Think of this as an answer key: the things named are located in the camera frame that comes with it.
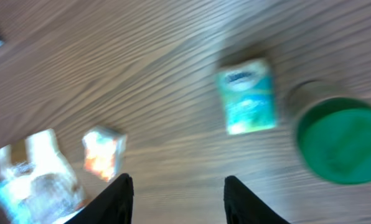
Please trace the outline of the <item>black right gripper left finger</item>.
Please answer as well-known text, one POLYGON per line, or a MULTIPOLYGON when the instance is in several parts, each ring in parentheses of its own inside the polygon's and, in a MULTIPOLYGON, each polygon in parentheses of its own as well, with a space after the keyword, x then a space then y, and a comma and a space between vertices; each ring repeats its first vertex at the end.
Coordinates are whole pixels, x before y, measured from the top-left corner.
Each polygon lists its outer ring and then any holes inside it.
POLYGON ((133 197, 133 179, 121 174, 65 224, 131 224, 133 197))

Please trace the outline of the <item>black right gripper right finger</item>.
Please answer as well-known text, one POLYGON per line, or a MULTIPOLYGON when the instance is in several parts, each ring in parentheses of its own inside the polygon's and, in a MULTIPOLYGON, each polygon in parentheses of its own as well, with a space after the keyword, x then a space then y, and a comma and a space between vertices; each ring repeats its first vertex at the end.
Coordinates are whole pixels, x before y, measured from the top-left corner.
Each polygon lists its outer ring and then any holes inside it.
POLYGON ((227 224, 289 224, 238 178, 225 178, 223 201, 227 224))

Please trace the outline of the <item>orange snack packet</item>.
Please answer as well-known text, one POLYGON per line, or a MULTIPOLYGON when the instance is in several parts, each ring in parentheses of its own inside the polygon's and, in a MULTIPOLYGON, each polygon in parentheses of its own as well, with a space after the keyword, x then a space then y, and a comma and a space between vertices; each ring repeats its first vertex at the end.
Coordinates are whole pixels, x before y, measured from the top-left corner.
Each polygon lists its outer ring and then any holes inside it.
POLYGON ((85 150, 83 169, 109 182, 121 168, 127 135, 104 126, 95 126, 82 137, 85 150))

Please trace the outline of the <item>beige snack pouch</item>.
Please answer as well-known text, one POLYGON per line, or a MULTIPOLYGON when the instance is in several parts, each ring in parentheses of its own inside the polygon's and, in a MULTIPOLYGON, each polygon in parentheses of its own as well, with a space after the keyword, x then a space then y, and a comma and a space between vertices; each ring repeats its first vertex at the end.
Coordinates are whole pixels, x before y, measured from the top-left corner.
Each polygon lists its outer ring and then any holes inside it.
POLYGON ((53 129, 0 148, 0 208, 11 223, 65 223, 84 202, 53 129))

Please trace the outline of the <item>teal tissue packet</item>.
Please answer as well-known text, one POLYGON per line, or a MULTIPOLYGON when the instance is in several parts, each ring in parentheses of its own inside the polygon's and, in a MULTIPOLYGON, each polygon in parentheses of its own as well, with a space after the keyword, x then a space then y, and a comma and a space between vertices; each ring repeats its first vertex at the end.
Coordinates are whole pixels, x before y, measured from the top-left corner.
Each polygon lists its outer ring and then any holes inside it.
POLYGON ((266 59, 222 67, 216 77, 229 135, 276 127, 275 91, 266 59))

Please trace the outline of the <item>green lid jar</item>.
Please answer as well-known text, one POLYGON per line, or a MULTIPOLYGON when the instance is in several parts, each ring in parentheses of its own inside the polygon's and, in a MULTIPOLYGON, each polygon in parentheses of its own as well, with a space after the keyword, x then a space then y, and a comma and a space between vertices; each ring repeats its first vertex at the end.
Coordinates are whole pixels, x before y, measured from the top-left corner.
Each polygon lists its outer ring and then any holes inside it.
POLYGON ((315 174, 337 184, 371 182, 371 104, 312 80, 289 92, 286 107, 295 145, 315 174))

